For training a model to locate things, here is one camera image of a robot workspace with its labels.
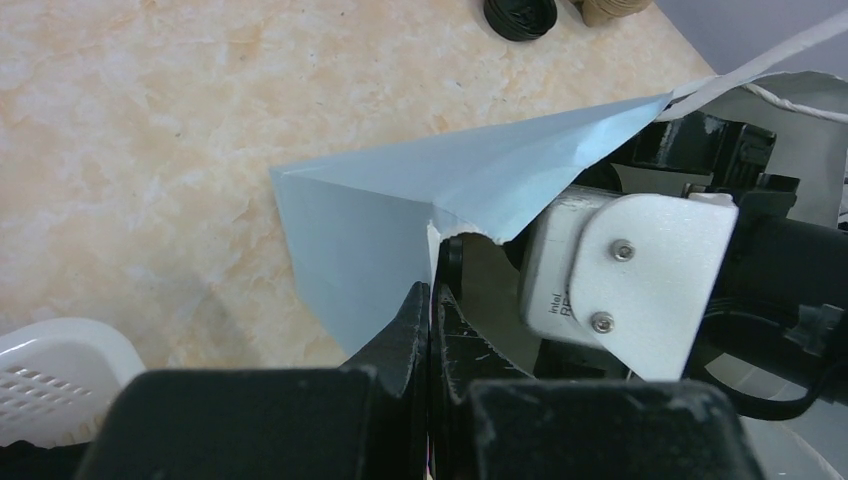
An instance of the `hex bolt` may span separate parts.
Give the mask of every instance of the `hex bolt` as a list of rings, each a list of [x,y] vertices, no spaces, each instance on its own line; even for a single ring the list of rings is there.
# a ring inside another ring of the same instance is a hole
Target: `hex bolt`
[[[615,328],[612,315],[607,312],[598,312],[592,315],[592,329],[598,333],[609,333]]]
[[[636,255],[636,247],[627,240],[616,240],[610,246],[610,253],[619,262],[629,262]]]

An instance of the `beige marble surface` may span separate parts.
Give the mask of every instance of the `beige marble surface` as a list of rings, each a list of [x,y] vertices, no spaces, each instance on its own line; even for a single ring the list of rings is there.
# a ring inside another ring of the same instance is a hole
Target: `beige marble surface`
[[[268,167],[663,92],[710,69],[652,7],[480,0],[0,2],[0,333],[107,322],[149,367],[333,365]]]

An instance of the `white plastic basket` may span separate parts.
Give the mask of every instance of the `white plastic basket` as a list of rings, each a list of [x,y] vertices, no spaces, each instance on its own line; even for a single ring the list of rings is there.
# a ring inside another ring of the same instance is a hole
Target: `white plastic basket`
[[[94,320],[47,320],[0,337],[0,446],[92,440],[115,395],[142,371],[129,340]]]

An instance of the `countertop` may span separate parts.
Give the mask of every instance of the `countertop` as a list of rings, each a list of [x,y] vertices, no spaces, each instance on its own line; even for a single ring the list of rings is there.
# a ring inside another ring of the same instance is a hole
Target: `countertop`
[[[656,8],[558,2],[527,44],[480,0],[0,6],[0,334],[106,322],[148,367],[336,365],[268,168],[655,94],[712,74]]]

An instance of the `gray wall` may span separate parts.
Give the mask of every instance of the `gray wall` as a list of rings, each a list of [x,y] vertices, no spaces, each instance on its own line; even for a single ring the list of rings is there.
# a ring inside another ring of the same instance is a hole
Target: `gray wall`
[[[848,8],[848,0],[656,0],[716,73],[723,74]],[[848,79],[848,34],[774,70],[817,70]]]

